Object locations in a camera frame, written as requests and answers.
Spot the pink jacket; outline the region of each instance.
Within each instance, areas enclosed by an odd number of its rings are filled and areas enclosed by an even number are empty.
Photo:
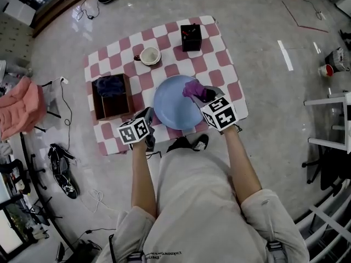
[[[0,97],[1,140],[19,132],[30,132],[46,113],[43,88],[23,77]]]

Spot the purple cloth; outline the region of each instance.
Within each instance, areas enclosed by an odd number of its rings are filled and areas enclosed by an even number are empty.
[[[197,79],[185,83],[183,97],[191,98],[191,95],[195,95],[200,100],[204,100],[206,98],[206,89]]]

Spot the forearm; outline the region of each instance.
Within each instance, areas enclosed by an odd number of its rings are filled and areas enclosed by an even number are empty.
[[[145,151],[144,145],[134,145],[132,207],[140,207],[156,218],[155,191]]]
[[[235,127],[228,127],[224,130],[224,135],[228,147],[231,177],[236,196],[241,204],[262,187]]]

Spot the white stool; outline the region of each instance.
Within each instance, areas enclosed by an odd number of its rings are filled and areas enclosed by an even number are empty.
[[[328,95],[327,99],[317,99],[304,101],[303,105],[318,105],[318,104],[329,104],[329,103],[342,103],[344,110],[345,125],[333,125],[333,130],[344,130],[345,131],[345,143],[332,142],[328,140],[309,138],[308,142],[312,144],[322,145],[326,147],[336,148],[347,151],[347,154],[351,152],[351,93],[340,93]],[[350,106],[350,118],[348,119],[347,107]]]

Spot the dark blue cloth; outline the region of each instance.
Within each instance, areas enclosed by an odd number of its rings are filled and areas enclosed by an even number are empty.
[[[98,94],[103,98],[110,98],[126,92],[124,83],[117,76],[101,77],[94,81]]]

